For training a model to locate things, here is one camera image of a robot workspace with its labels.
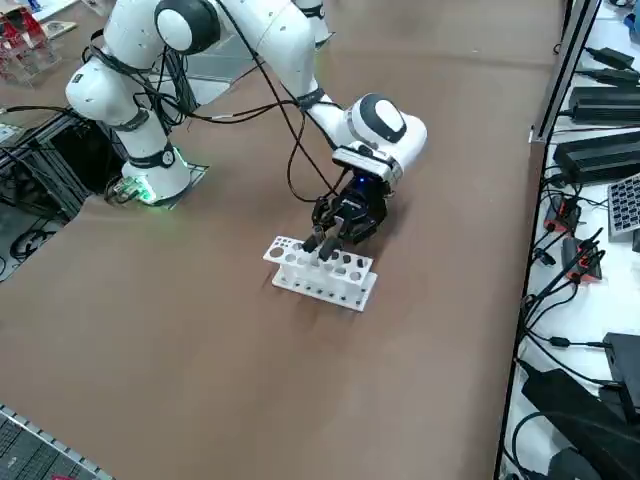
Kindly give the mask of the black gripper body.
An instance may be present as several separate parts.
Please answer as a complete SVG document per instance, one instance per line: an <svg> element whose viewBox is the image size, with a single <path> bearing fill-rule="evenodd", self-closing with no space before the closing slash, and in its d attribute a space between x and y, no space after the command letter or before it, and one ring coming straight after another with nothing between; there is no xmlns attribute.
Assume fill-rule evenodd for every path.
<svg viewBox="0 0 640 480"><path fill-rule="evenodd" d="M389 184L378 177L354 173L339 195L332 200L332 214L347 214L344 243L358 245L371 237L387 216Z"/></svg>

